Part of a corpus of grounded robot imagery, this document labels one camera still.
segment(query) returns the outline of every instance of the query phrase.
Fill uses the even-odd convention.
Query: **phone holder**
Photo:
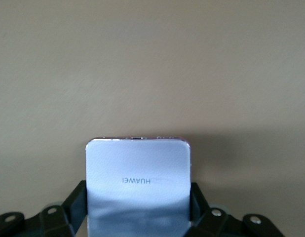
[[[242,221],[211,208],[197,183],[191,183],[193,225],[183,237],[284,237],[265,216],[247,214]],[[21,212],[0,215],[0,237],[74,237],[87,215],[86,181],[82,180],[61,205],[26,219]]]

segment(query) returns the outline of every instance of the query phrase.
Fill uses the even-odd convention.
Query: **metal screw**
[[[261,220],[260,220],[260,218],[257,217],[257,216],[252,216],[252,217],[250,217],[250,220],[251,220],[253,223],[255,223],[255,224],[261,224]]]
[[[57,209],[55,208],[55,207],[52,207],[51,209],[49,209],[48,211],[47,211],[47,213],[48,214],[53,214],[53,213],[55,213],[57,211]]]
[[[221,216],[221,215],[222,215],[221,211],[218,210],[218,209],[213,209],[213,210],[212,210],[212,214],[213,214],[214,216]]]
[[[10,221],[13,221],[14,219],[15,219],[15,215],[8,216],[5,218],[4,222],[10,222]]]

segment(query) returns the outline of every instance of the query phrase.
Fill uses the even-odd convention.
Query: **silver phone back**
[[[95,138],[86,146],[89,237],[178,237],[190,226],[190,146]]]

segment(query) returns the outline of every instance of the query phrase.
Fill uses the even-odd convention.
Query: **black plastic bracket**
[[[284,237],[265,216],[248,214],[237,220],[210,208],[197,183],[191,184],[191,222],[184,237]],[[86,181],[81,181],[61,205],[45,208],[32,218],[20,212],[0,215],[0,237],[74,237],[87,215]]]

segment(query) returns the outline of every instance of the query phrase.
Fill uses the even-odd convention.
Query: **huawei logo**
[[[150,184],[151,179],[122,178],[124,184]]]

